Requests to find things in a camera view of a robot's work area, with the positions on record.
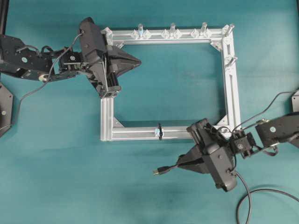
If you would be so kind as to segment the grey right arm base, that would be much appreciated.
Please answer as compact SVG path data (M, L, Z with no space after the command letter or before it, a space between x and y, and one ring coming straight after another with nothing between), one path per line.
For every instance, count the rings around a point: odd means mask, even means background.
M299 91L292 95L292 111L299 112Z

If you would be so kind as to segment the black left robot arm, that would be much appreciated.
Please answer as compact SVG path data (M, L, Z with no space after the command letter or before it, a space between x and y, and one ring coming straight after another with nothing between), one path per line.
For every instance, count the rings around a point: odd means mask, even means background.
M101 98L121 91L118 77L141 65L141 60L108 43L107 35L88 17L79 25L81 52L65 47L53 51L25 45L8 35L0 36L0 71L16 78L55 82L86 75Z

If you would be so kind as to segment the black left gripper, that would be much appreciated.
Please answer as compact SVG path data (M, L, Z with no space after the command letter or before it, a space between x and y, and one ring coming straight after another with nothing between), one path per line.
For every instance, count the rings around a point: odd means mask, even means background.
M111 76L119 77L140 66L142 61L116 46L107 45L101 29L91 17L81 21L79 32L82 71L101 98L116 97L121 87Z

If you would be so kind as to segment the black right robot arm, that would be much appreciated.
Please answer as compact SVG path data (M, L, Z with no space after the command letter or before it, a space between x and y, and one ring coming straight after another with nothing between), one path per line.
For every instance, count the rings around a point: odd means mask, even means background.
M213 127L208 119L202 119L187 128L195 145L188 153L180 155L176 166L201 174L210 174L218 189L228 192L237 185L233 158L241 154L250 157L272 148L277 154L277 145L289 142L299 145L299 114L293 112L285 116L258 121L255 129L263 144L259 147L251 133L243 130L232 132L226 139Z

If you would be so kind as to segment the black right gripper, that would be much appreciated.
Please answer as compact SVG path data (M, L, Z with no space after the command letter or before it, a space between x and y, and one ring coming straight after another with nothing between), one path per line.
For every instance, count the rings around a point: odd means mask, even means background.
M231 173L233 156L227 142L217 129L207 119L202 119L190 125L187 132L193 138L195 145L179 156L178 168L200 174L210 174L216 188L228 192L236 185L236 177Z

